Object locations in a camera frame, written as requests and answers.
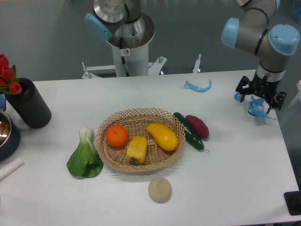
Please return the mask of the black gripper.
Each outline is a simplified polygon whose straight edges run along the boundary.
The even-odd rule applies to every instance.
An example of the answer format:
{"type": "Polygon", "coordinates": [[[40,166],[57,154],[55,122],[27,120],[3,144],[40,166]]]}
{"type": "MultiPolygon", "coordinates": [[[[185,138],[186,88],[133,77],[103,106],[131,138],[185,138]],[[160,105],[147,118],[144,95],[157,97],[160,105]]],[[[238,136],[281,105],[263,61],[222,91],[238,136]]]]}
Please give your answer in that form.
{"type": "Polygon", "coordinates": [[[286,92],[277,91],[279,83],[280,81],[268,81],[267,75],[260,78],[257,73],[254,74],[252,80],[243,76],[236,88],[236,92],[239,93],[238,100],[244,102],[246,95],[255,95],[263,98],[269,105],[266,114],[269,114],[271,109],[280,110],[286,98],[286,92]]]}

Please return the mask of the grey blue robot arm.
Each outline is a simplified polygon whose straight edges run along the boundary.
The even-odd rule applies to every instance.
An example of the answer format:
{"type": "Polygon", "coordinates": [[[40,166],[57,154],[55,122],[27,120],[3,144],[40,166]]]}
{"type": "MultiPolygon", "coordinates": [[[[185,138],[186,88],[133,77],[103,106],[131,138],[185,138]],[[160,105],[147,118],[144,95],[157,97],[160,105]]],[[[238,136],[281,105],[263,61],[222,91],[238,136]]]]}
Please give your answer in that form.
{"type": "Polygon", "coordinates": [[[238,4],[244,15],[226,22],[221,42],[258,56],[260,61],[253,78],[243,76],[236,92],[241,98],[247,95],[263,98],[270,110],[280,110],[286,93],[277,91],[277,87],[297,50],[300,34],[288,24],[267,28],[280,5],[278,0],[239,0],[238,4]]]}

